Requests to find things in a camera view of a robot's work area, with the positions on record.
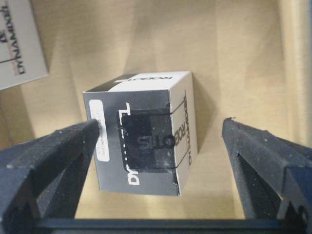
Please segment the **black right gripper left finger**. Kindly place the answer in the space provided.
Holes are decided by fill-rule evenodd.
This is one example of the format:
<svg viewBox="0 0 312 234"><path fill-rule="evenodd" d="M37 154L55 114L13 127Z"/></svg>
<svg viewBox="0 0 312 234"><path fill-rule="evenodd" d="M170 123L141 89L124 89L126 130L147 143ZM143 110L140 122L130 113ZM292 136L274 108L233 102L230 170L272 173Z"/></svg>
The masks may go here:
<svg viewBox="0 0 312 234"><path fill-rule="evenodd" d="M1 150L1 219L27 203L35 217L73 218L98 136L92 119Z"/></svg>

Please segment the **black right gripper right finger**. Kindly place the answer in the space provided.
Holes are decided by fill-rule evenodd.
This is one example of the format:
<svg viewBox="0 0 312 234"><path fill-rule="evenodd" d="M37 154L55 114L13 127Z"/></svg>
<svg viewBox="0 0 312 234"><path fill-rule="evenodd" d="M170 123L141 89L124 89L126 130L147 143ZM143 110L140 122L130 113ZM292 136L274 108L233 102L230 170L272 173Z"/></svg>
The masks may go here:
<svg viewBox="0 0 312 234"><path fill-rule="evenodd" d="M233 118L222 137L247 219L311 219L311 148Z"/></svg>

